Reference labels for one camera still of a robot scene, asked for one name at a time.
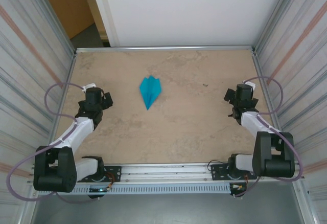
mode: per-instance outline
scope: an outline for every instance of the blue paper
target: blue paper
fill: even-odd
[[[161,93],[159,78],[154,78],[153,76],[150,76],[149,78],[145,77],[139,86],[139,90],[142,94],[145,107],[148,110]]]

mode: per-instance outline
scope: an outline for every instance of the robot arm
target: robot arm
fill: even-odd
[[[272,126],[256,110],[258,100],[253,98],[253,85],[238,84],[236,91],[228,89],[224,98],[233,105],[229,117],[236,119],[256,138],[253,155],[232,154],[228,160],[229,168],[231,171],[254,172],[256,176],[292,177],[295,171],[294,154],[286,143],[270,130]],[[280,133],[293,145],[293,136],[290,133]],[[272,149],[280,154],[272,154]]]
[[[86,156],[75,164],[74,153],[92,133],[102,120],[103,110],[113,105],[110,93],[89,84],[84,87],[85,100],[79,102],[79,110],[75,115],[77,120],[75,130],[71,132],[75,122],[50,145],[62,141],[59,145],[35,157],[33,185],[35,190],[71,192],[77,181],[91,175],[95,180],[104,176],[104,164],[101,157]]]

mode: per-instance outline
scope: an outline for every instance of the paper crane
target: paper crane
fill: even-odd
[[[150,76],[149,78],[145,77],[139,86],[139,90],[148,110],[161,93],[159,78],[154,78],[153,76]]]

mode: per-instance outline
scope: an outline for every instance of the beige countertop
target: beige countertop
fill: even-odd
[[[160,78],[162,93],[146,110],[139,85],[149,75]],[[96,83],[111,93],[114,104],[75,159],[98,155],[108,164],[191,163],[253,153],[255,138],[227,117],[232,105],[223,98],[228,88],[254,76],[250,51],[79,53],[71,82]],[[266,111],[255,83],[257,109]],[[63,113],[75,115],[84,99],[78,88],[70,87]],[[57,135],[71,122],[61,118]]]

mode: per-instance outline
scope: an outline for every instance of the corrugated metal wall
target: corrugated metal wall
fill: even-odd
[[[46,89],[67,79],[74,53],[45,0],[0,0],[0,223],[14,223],[22,201],[9,194],[10,168],[48,144],[54,117],[43,104]],[[48,101],[57,110],[61,88]],[[25,193],[32,162],[11,179]]]
[[[321,222],[327,223],[327,0],[285,0],[257,46],[264,75],[281,82],[278,112],[295,138]],[[268,83],[273,104],[279,90]]]

